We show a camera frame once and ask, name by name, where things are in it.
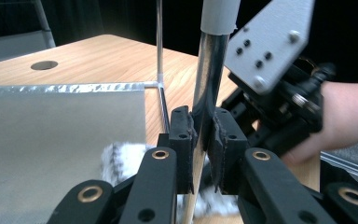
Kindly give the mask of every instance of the table surface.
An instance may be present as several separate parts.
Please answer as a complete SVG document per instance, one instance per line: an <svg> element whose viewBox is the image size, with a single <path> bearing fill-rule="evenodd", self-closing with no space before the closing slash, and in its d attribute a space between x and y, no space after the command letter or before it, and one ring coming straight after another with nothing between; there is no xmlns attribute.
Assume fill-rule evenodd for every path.
<svg viewBox="0 0 358 224"><path fill-rule="evenodd" d="M55 61L58 66L42 71L31 65ZM164 86L168 111L193 103L198 58L165 49L163 52ZM228 79L225 68L217 105L225 100L236 85ZM0 86L138 82L157 80L156 46L114 35L100 35L72 44L43 50L0 62ZM156 145L163 133L162 116L157 89L145 90L146 143ZM303 184L319 189L319 158L291 170ZM241 223L239 216L208 217L197 223Z"/></svg>

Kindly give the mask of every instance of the metal rod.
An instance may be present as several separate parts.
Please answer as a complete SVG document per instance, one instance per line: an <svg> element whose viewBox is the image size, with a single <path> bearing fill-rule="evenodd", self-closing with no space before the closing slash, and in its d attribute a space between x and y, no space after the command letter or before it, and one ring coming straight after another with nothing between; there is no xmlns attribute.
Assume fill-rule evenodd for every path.
<svg viewBox="0 0 358 224"><path fill-rule="evenodd" d="M162 122L164 125L164 132L169 133L170 132L170 120L168 118L168 109L167 109L167 102L165 100L165 93L164 88L158 87L158 94L161 104L161 113L162 113Z"/></svg>
<svg viewBox="0 0 358 224"><path fill-rule="evenodd" d="M143 81L145 88L158 88L158 82L157 81Z"/></svg>
<svg viewBox="0 0 358 224"><path fill-rule="evenodd" d="M157 73L158 83L163 82L162 71L162 0L157 0Z"/></svg>
<svg viewBox="0 0 358 224"><path fill-rule="evenodd" d="M39 19L40 26L42 27L43 35L48 41L49 48L55 48L55 42L50 27L48 26L48 19L46 18L45 10L43 9L42 2L40 0L34 1L34 8L36 10L37 18Z"/></svg>
<svg viewBox="0 0 358 224"><path fill-rule="evenodd" d="M158 94L161 105L162 123L164 132L170 132L170 119L168 116L167 103L164 93L164 73L162 69L162 0L157 0L157 82L158 82Z"/></svg>
<svg viewBox="0 0 358 224"><path fill-rule="evenodd" d="M358 176L358 164L341 159L335 155L331 155L328 152L321 152L321 160L327 161L331 165L342 168L352 175Z"/></svg>
<svg viewBox="0 0 358 224"><path fill-rule="evenodd" d="M201 33L197 82L193 100L194 128L199 141L193 155L194 194L186 195L184 223L192 222L209 141L229 35Z"/></svg>

